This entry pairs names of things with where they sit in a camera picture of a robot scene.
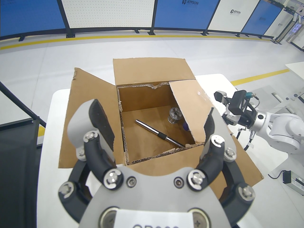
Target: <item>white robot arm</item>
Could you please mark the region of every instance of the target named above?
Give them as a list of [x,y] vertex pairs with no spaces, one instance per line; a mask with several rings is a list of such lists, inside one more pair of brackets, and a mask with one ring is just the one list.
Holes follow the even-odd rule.
[[255,110],[249,104],[255,94],[245,90],[235,92],[232,98],[227,98],[225,92],[217,91],[214,97],[226,106],[223,118],[227,124],[245,126],[274,149],[292,155],[304,165],[304,122],[299,116]]
[[257,111],[250,130],[264,138],[274,149],[293,155],[304,164],[304,122],[299,116]]

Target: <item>metal rod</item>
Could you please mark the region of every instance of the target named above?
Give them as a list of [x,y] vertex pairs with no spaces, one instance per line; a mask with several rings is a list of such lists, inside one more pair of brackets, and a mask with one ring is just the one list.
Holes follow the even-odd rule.
[[150,132],[152,132],[153,134],[157,135],[159,138],[167,141],[167,142],[170,142],[172,144],[174,144],[175,146],[179,147],[179,148],[184,148],[185,146],[177,141],[175,141],[174,139],[168,137],[166,134],[152,128],[151,126],[143,123],[142,121],[136,119],[135,120],[135,123],[138,124],[139,126],[145,128],[146,130],[149,130]]
[[147,129],[147,130],[149,130],[149,131],[152,132],[153,134],[155,134],[155,135],[158,135],[158,134],[159,134],[159,131],[157,131],[156,129],[150,127],[149,125],[143,123],[142,121],[136,119],[135,122],[136,122],[136,124],[140,125],[141,127],[145,128],[145,129]]
[[28,114],[34,120],[39,120],[40,124],[45,128],[46,122],[44,122],[39,116],[37,116],[33,111],[31,111],[23,102],[21,102],[3,83],[0,82],[0,91],[6,95],[14,104],[16,104],[20,109],[22,109],[26,114]]

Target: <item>white floor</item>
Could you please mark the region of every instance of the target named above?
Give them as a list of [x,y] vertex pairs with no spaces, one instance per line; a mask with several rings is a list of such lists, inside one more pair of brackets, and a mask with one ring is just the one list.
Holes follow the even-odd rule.
[[[0,43],[0,46],[3,45],[7,45],[7,42]],[[283,45],[276,45],[272,42],[241,39],[129,38],[46,43],[0,50],[0,81],[47,122],[52,95],[57,90],[70,87],[74,67],[80,67],[114,83],[112,59],[130,57],[185,58],[194,75],[222,73],[233,81],[286,69],[287,63],[304,61],[304,52],[285,42]],[[263,93],[259,108],[268,109],[278,104],[271,96],[272,92],[276,92],[281,98],[288,97],[304,87],[304,81],[288,72],[236,87]],[[25,113],[1,93],[0,105],[0,124],[27,118]],[[304,104],[300,101],[293,107],[298,114],[304,112]],[[298,211],[299,219],[304,219],[302,202],[298,201],[301,196],[286,189],[285,185],[280,185],[278,182],[277,189],[269,190],[276,191],[278,197],[282,191],[288,191],[286,201],[295,206],[289,212]],[[267,196],[260,196],[256,201],[264,201],[264,198]],[[279,221],[279,212],[278,220],[274,223],[264,217],[263,213],[259,213],[258,209],[255,213],[255,218],[268,222],[267,227],[283,227],[280,226],[282,223]],[[294,227],[298,227],[297,224],[300,223],[302,221],[294,222]]]

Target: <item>white pegboard panel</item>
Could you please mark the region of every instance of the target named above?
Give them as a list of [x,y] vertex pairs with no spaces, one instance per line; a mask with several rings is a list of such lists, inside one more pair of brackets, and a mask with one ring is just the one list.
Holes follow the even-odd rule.
[[154,0],[62,0],[70,28],[151,27]]

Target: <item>joyson logo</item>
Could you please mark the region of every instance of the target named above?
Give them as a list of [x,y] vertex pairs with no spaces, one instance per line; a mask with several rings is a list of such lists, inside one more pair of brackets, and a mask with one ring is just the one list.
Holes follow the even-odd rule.
[[182,4],[194,4],[194,5],[198,5],[199,2],[198,1],[191,1],[191,0],[183,0]]
[[241,13],[240,11],[237,11],[237,10],[234,10],[234,9],[232,9],[232,10],[230,11],[230,14],[239,15],[240,13]]

